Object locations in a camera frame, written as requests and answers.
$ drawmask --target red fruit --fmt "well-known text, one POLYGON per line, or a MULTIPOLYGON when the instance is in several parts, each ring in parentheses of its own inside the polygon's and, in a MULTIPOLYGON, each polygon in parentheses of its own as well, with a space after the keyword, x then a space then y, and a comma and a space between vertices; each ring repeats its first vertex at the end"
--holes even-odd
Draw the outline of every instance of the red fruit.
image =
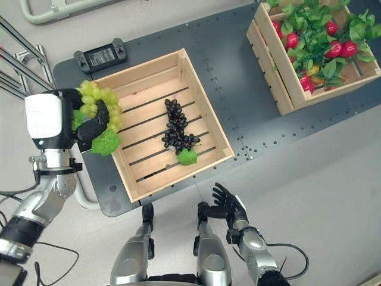
POLYGON ((338 25, 332 21, 327 23, 327 34, 333 36, 338 31, 338 25))
POLYGON ((343 44, 340 57, 350 58, 350 57, 353 57, 356 53, 357 53, 357 44, 352 41, 347 41, 343 44))
POLYGON ((279 36, 279 38, 282 40, 282 39, 283 39, 283 37, 284 37, 284 34, 283 34, 283 32, 282 32, 282 31, 279 31, 279 32, 278 32, 278 36, 279 36))
POLYGON ((310 88, 310 85, 313 85, 312 81, 308 76, 303 76, 299 81, 302 85, 303 90, 305 91, 307 90, 307 88, 310 88))
POLYGON ((276 20, 272 20, 271 22, 273 22, 273 25, 274 25, 274 28, 277 32, 280 31, 280 23, 276 20))
POLYGON ((332 47, 331 49, 326 53, 327 58, 336 58, 340 55, 340 53, 343 50, 343 45, 339 41, 333 41, 329 43, 332 47))
POLYGON ((311 94, 314 93, 315 91, 315 86, 314 84, 311 82, 309 83, 305 88, 304 88, 304 91, 309 91, 311 94))
POLYGON ((298 36, 295 33, 290 33, 287 35, 287 44, 286 44, 286 49, 289 48, 296 48, 298 45, 299 39, 298 36))

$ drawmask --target table surface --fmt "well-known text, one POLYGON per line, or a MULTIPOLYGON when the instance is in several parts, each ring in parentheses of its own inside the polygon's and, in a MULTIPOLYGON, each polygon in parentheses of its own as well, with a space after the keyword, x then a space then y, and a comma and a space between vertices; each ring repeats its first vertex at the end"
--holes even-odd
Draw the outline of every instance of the table surface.
MULTIPOLYGON (((349 7, 353 12, 369 8, 376 18, 381 18, 376 1, 354 2, 349 7)), ((381 88, 381 80, 376 80, 350 94, 281 116, 245 35, 256 8, 256 4, 247 5, 125 42, 127 62, 92 74, 82 73, 74 59, 55 66, 57 87, 73 88, 83 80, 99 79, 185 48, 235 152, 235 158, 216 168, 131 203, 112 157, 86 151, 83 159, 105 215, 121 215, 218 173, 232 172, 267 152, 381 103, 381 95, 375 92, 381 88)), ((371 48, 380 58, 381 40, 371 43, 371 48)))

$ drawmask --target green grapes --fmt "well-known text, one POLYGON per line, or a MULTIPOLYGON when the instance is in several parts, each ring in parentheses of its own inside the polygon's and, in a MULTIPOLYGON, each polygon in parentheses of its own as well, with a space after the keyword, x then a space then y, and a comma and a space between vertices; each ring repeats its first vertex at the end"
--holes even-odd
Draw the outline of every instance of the green grapes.
POLYGON ((123 120, 121 118, 122 108, 118 103, 118 97, 115 92, 110 88, 100 89, 95 82, 84 81, 77 90, 82 95, 82 102, 84 103, 80 107, 80 111, 87 115, 89 118, 95 118, 98 112, 98 106, 96 102, 103 100, 106 104, 110 122, 107 124, 107 129, 118 133, 123 128, 123 120))

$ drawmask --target black grapes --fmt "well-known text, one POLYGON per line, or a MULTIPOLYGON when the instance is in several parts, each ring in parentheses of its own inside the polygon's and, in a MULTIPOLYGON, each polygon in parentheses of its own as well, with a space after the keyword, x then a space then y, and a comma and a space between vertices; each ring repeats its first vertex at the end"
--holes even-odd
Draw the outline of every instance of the black grapes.
POLYGON ((164 142, 164 148, 173 146, 176 150, 176 155, 179 155, 184 148, 188 151, 192 149, 196 143, 200 142, 200 138, 194 134, 189 134, 189 136, 184 134, 184 128, 188 125, 186 121, 185 114, 182 113, 182 108, 177 100, 174 99, 170 101, 165 100, 165 106, 167 107, 168 115, 168 130, 164 132, 164 137, 161 140, 164 142))

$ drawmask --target grape bunch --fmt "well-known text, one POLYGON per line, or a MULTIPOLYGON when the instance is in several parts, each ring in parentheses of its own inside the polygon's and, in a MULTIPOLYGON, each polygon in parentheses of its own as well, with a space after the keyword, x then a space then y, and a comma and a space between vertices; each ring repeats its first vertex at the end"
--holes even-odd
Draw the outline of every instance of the grape bunch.
POLYGON ((173 146, 176 149, 176 155, 179 155, 185 148, 190 151, 196 143, 200 142, 200 138, 194 134, 189 136, 184 134, 184 128, 188 125, 185 114, 182 113, 182 108, 177 100, 165 100, 168 115, 168 130, 164 132, 164 137, 161 140, 164 142, 164 147, 173 146))
POLYGON ((79 111, 92 119, 96 117, 98 112, 96 102, 103 100, 110 116, 110 122, 107 124, 107 128, 114 133, 118 133, 123 127, 123 121, 121 118, 122 109, 118 103, 116 93, 109 88, 98 88, 95 82, 89 82, 87 80, 84 81, 77 90, 81 93, 81 100, 84 103, 79 108, 79 111))

